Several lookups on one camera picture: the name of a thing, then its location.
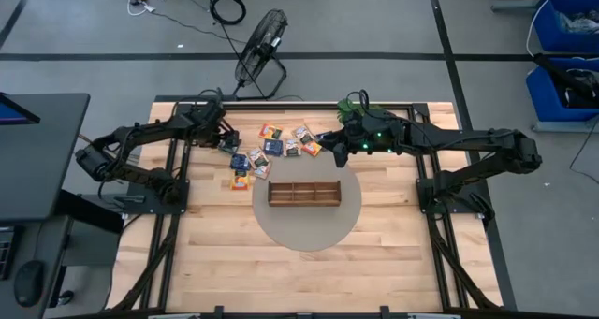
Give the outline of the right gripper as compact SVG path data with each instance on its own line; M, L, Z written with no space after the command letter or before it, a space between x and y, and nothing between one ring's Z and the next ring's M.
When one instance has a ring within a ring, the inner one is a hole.
M403 118L389 112L351 113L343 118L343 130L319 134L317 142L331 151L335 165L342 168L349 153L388 152L403 154Z

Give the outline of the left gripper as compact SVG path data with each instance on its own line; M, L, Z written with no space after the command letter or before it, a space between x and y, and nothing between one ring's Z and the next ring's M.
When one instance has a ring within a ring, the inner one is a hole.
M224 123L226 111L221 107L204 107L200 113L198 135L202 139L220 138L218 150L228 150L228 144L240 144L240 133L229 123Z

